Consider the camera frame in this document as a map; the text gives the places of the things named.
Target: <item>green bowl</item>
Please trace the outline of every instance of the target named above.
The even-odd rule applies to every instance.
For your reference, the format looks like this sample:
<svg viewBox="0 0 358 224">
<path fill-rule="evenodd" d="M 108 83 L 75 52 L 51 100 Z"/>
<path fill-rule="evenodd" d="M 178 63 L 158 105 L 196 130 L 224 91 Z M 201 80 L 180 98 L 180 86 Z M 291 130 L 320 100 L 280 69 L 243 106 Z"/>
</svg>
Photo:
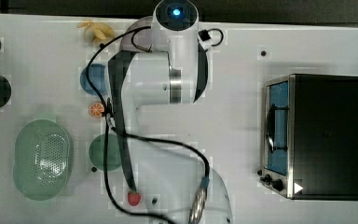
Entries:
<svg viewBox="0 0 358 224">
<path fill-rule="evenodd" d="M 66 131 L 50 120 L 33 121 L 17 136 L 14 183 L 29 199 L 50 199 L 65 187 L 72 160 L 72 143 Z"/>
<path fill-rule="evenodd" d="M 121 165 L 120 153 L 118 150 L 117 137 L 109 134 L 109 143 L 107 149 L 107 170 L 112 171 L 117 169 Z M 92 164 L 103 170 L 103 146 L 104 146 L 104 134 L 96 137 L 89 146 L 89 159 Z"/>
</svg>

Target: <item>blue bowl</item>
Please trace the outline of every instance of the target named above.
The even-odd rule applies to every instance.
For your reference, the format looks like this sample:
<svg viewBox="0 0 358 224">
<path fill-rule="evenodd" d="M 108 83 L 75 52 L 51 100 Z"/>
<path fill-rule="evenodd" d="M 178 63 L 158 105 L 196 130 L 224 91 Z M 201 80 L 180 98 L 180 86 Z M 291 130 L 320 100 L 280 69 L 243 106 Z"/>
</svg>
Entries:
<svg viewBox="0 0 358 224">
<path fill-rule="evenodd" d="M 87 67 L 81 72 L 80 85 L 86 93 L 90 95 L 97 95 L 97 92 L 92 89 L 91 85 L 86 79 L 86 69 Z M 101 95 L 107 94 L 104 80 L 104 69 L 105 66 L 99 63 L 94 63 L 89 67 L 89 79 L 95 88 L 97 88 L 97 90 L 101 93 Z"/>
</svg>

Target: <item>small green bowl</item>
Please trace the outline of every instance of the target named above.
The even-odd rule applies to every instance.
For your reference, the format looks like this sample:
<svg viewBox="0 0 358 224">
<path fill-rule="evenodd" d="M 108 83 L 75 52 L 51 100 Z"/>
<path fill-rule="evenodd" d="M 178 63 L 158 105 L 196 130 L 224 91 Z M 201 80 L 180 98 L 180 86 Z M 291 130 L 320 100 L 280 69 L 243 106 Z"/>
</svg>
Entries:
<svg viewBox="0 0 358 224">
<path fill-rule="evenodd" d="M 112 171 L 121 165 L 121 158 L 117 137 L 115 135 L 109 134 L 108 138 L 107 170 Z M 104 134 L 96 137 L 89 146 L 89 159 L 91 160 L 92 164 L 99 170 L 103 170 L 103 146 Z"/>
</svg>

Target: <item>orange fruit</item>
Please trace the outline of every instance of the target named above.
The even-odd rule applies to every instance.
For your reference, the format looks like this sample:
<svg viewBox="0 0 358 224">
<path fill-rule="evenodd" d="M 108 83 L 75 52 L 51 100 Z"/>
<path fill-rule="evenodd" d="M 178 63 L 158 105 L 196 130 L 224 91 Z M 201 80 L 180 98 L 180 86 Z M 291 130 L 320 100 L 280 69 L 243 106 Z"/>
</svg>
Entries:
<svg viewBox="0 0 358 224">
<path fill-rule="evenodd" d="M 89 107 L 89 114 L 93 118 L 101 118 L 103 116 L 103 104 L 96 102 Z"/>
</svg>

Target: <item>blue indicator light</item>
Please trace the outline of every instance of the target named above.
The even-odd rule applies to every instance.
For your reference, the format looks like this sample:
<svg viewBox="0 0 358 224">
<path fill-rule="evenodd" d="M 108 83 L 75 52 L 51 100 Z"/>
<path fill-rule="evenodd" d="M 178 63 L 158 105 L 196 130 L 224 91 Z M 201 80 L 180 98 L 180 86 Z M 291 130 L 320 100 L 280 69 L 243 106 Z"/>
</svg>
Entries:
<svg viewBox="0 0 358 224">
<path fill-rule="evenodd" d="M 175 15 L 175 16 L 179 16 L 180 15 L 180 10 L 179 9 L 175 9 L 174 11 L 173 11 L 173 15 Z"/>
</svg>

